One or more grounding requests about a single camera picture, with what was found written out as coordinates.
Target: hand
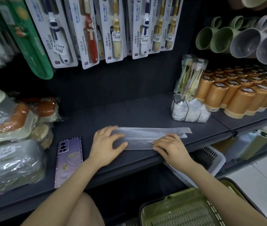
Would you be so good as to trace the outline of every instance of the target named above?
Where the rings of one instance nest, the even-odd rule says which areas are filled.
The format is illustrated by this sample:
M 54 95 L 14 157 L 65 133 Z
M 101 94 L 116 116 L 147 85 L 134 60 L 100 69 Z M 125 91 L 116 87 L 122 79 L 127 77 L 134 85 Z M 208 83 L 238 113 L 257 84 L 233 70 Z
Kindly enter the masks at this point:
M 176 134 L 167 134 L 152 142 L 153 149 L 175 169 L 188 173 L 196 163 L 190 157 L 181 139 Z
M 111 136 L 116 128 L 117 126 L 108 126 L 95 132 L 88 159 L 92 160 L 98 169 L 110 164 L 127 147 L 127 142 L 124 142 L 118 148 L 113 149 L 113 142 L 124 137 L 124 134 Z

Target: white plastic basket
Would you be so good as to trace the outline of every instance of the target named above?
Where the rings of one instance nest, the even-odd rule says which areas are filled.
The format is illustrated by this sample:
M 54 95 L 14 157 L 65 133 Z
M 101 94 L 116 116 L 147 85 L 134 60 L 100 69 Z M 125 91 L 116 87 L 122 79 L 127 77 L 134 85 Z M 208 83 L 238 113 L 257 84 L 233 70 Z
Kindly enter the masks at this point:
M 209 155 L 211 157 L 212 161 L 212 165 L 211 167 L 208 169 L 208 172 L 215 176 L 219 170 L 221 169 L 221 167 L 224 165 L 224 163 L 226 162 L 226 158 L 225 156 L 220 153 L 218 150 L 216 150 L 215 148 L 213 148 L 211 145 L 206 146 L 201 148 L 201 150 L 203 152 L 205 152 L 207 155 Z M 197 187 L 196 184 L 184 173 L 174 169 L 172 166 L 170 166 L 168 163 L 164 162 L 165 166 L 168 167 L 173 174 L 175 174 L 175 176 L 177 176 L 186 186 L 188 187 Z

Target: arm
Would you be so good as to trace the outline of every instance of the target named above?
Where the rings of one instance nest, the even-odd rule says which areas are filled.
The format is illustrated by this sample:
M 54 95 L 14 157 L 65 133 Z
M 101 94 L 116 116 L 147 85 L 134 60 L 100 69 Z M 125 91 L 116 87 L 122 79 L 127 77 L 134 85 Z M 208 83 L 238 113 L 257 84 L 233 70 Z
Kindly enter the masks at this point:
M 95 133 L 89 158 L 21 226 L 63 226 L 67 224 L 77 199 L 94 174 L 101 167 L 111 163 L 126 148 L 127 143 L 125 142 L 117 149 L 113 149 L 113 142 L 124 136 L 123 134 L 110 136 L 116 128 L 116 126 L 110 126 Z
M 266 218 L 191 159 L 177 135 L 167 134 L 152 144 L 153 149 L 161 154 L 167 163 L 195 182 L 226 225 L 267 226 Z

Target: right hand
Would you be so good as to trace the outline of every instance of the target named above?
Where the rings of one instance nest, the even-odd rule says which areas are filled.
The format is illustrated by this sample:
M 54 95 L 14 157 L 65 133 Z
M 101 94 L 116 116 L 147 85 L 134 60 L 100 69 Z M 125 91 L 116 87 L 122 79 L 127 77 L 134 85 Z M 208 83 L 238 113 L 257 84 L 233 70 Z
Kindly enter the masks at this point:
M 153 149 L 175 169 L 188 173 L 196 164 L 190 157 L 181 139 L 176 134 L 167 134 L 152 142 Z

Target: heart sticker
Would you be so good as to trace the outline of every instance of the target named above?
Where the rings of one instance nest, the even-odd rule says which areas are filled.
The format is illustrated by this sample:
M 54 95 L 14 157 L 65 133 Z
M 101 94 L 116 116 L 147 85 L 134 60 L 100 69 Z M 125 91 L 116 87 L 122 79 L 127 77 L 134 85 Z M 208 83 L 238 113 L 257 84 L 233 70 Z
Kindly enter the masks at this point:
M 81 163 L 80 152 L 74 152 L 66 157 L 66 161 L 72 166 L 77 167 Z

